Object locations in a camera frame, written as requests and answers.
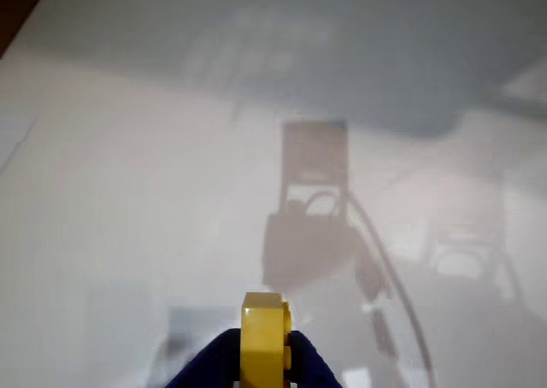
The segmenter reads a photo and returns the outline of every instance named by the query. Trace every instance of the gray floor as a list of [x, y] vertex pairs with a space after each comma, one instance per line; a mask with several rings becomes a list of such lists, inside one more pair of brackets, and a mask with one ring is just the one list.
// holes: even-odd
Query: gray floor
[[[160, 385], [277, 280], [346, 386], [543, 386], [545, 18], [544, 0], [42, 0], [0, 62], [0, 385]], [[289, 121], [344, 124], [338, 165], [420, 332], [378, 253], [375, 306], [329, 231], [291, 233], [319, 245], [300, 275], [265, 262]]]

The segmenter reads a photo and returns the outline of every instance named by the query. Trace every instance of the dark blue object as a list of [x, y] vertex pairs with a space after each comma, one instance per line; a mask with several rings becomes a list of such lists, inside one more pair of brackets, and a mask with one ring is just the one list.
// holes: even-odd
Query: dark blue object
[[[239, 381], [239, 341], [237, 328], [223, 332], [200, 351], [166, 388], [232, 388]], [[315, 347], [299, 331], [289, 335], [292, 367], [290, 382], [302, 388], [342, 388]]]

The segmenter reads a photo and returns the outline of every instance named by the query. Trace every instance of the lego stud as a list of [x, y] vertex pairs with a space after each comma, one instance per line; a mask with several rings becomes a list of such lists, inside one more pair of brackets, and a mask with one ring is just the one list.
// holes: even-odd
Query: lego stud
[[283, 333], [289, 334], [292, 331], [291, 311], [289, 311], [289, 303], [283, 302]]
[[291, 369], [291, 347], [283, 347], [283, 368], [285, 370]]

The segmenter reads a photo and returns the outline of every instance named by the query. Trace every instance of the yellow lego brick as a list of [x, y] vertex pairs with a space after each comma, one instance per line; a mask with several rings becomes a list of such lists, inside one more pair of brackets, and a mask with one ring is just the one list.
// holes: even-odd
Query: yellow lego brick
[[242, 388], [283, 388], [284, 369], [291, 368], [288, 303], [273, 292], [248, 292], [241, 308]]

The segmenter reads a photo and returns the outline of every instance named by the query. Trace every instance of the white surface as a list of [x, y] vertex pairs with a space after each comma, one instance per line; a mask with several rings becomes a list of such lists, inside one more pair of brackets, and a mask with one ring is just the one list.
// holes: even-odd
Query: white surface
[[[547, 123], [465, 104], [507, 56], [543, 49], [526, 26], [538, 4], [42, 0], [0, 62], [1, 116], [35, 121], [0, 176], [0, 385], [137, 384], [173, 308], [264, 290], [281, 125], [342, 119], [350, 187], [396, 260], [438, 386], [541, 386]], [[421, 260], [435, 224], [485, 199], [475, 224], [504, 240], [525, 305], [506, 273], [492, 283], [503, 299], [466, 262], [444, 266], [454, 278]], [[340, 381], [366, 367], [373, 388], [427, 386], [403, 310], [385, 308], [397, 363], [374, 348], [352, 276], [290, 296], [296, 325]]]

